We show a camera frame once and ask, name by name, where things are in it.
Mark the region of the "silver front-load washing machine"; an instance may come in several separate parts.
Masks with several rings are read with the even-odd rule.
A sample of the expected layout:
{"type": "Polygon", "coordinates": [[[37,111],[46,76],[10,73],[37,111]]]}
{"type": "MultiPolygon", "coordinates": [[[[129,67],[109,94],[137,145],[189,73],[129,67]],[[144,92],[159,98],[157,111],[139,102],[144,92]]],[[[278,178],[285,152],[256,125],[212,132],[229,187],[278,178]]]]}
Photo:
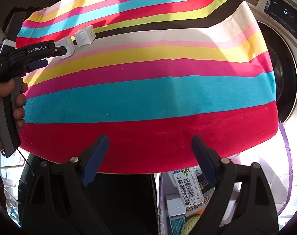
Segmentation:
{"type": "Polygon", "coordinates": [[[279,119],[297,121],[297,0],[245,0],[265,39],[276,79],[279,119]]]}

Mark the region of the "white barcode box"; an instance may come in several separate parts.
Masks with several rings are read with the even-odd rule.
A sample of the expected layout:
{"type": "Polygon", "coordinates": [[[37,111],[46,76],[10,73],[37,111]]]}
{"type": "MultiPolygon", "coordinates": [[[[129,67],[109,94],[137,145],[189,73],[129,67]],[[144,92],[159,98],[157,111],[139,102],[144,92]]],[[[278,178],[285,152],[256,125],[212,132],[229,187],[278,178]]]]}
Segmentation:
{"type": "Polygon", "coordinates": [[[175,187],[177,187],[185,207],[192,207],[203,203],[203,193],[192,168],[170,171],[168,175],[175,187]]]}

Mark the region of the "white printed cube box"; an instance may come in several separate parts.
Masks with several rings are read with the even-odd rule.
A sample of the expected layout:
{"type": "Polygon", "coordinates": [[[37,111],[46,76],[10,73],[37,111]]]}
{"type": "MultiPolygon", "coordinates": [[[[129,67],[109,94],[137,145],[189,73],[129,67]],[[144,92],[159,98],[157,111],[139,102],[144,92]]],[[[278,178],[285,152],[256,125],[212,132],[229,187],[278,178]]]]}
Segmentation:
{"type": "Polygon", "coordinates": [[[95,37],[96,35],[94,32],[93,25],[83,27],[74,34],[74,38],[76,40],[78,47],[82,47],[93,43],[95,37]]]}

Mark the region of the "striped colourful tablecloth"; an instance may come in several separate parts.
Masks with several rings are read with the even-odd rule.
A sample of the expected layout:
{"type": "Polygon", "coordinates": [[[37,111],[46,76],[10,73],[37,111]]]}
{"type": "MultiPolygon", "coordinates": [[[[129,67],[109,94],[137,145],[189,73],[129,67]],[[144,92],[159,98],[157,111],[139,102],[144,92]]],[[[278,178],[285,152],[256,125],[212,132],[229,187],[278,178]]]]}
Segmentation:
{"type": "Polygon", "coordinates": [[[63,163],[105,134],[101,172],[149,174],[195,166],[194,135],[227,157],[277,133],[273,67],[245,0],[61,0],[16,45],[87,26],[93,43],[24,78],[26,151],[63,163]]]}

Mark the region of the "plain white cube box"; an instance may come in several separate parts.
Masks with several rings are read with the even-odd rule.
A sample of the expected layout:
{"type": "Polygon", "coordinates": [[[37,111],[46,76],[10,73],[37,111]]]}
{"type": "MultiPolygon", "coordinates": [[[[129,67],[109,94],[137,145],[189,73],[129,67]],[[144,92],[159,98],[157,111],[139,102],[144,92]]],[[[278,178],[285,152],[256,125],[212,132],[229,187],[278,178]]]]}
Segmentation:
{"type": "Polygon", "coordinates": [[[59,56],[61,60],[66,59],[72,56],[75,52],[75,45],[70,36],[66,36],[65,38],[55,42],[56,47],[65,47],[66,54],[59,56]]]}

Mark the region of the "teal small box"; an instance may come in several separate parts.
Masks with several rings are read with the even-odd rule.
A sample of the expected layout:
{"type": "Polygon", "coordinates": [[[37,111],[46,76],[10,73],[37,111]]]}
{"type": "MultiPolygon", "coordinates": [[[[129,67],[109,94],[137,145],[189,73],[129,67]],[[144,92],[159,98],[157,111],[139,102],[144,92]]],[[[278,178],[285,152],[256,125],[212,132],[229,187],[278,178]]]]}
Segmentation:
{"type": "Polygon", "coordinates": [[[172,235],[180,235],[181,230],[186,223],[185,215],[176,215],[169,217],[170,229],[172,235]]]}

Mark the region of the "green round sponge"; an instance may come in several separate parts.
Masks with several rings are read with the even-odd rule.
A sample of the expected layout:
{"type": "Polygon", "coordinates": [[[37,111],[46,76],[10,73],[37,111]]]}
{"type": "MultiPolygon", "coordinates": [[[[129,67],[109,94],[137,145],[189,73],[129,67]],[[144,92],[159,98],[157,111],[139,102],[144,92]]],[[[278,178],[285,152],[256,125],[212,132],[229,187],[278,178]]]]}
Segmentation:
{"type": "Polygon", "coordinates": [[[181,235],[188,235],[191,230],[194,228],[198,220],[200,219],[201,215],[194,215],[189,218],[186,223],[183,225],[180,234],[181,235]]]}

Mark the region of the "purple storage bin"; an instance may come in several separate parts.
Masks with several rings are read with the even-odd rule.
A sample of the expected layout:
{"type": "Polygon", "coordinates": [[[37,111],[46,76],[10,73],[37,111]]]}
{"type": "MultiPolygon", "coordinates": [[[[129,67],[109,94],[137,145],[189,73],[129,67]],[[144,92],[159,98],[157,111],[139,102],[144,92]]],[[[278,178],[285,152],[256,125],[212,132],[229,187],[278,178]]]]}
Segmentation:
{"type": "Polygon", "coordinates": [[[279,175],[265,160],[234,163],[231,158],[221,158],[206,146],[199,136],[192,139],[192,151],[206,192],[203,202],[169,214],[168,198],[180,200],[180,191],[193,194],[196,178],[187,177],[193,168],[163,172],[159,181],[159,234],[280,234],[278,217],[287,206],[293,184],[292,158],[288,137],[282,122],[278,124],[281,156],[279,175]]]}

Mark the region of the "small white box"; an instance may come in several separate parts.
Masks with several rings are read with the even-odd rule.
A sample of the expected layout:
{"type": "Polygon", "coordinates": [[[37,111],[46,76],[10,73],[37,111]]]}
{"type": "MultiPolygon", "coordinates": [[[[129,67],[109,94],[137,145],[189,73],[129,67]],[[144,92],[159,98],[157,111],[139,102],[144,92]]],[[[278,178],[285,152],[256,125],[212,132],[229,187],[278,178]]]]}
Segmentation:
{"type": "Polygon", "coordinates": [[[186,207],[178,193],[165,196],[169,217],[185,215],[186,207]]]}

